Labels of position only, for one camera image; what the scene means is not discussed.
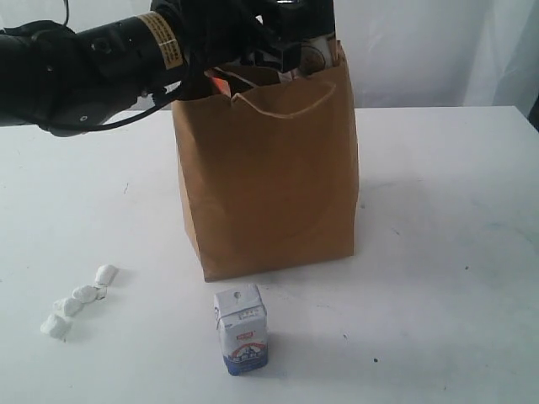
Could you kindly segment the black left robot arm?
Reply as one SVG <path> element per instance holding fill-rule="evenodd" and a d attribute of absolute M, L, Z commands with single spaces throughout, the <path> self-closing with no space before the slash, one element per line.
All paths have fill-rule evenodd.
<path fill-rule="evenodd" d="M 305 42 L 332 35 L 330 1 L 154 1 L 83 32 L 39 20 L 1 32 L 1 124 L 58 137 L 121 127 L 139 98 L 180 100 L 228 63 L 289 72 Z"/>

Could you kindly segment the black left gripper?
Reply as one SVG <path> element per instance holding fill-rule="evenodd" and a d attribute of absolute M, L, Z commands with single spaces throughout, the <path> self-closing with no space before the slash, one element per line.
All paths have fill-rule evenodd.
<path fill-rule="evenodd" d="M 308 41 L 335 32 L 332 1 L 182 1 L 180 21 L 205 69 L 237 63 L 289 72 Z"/>

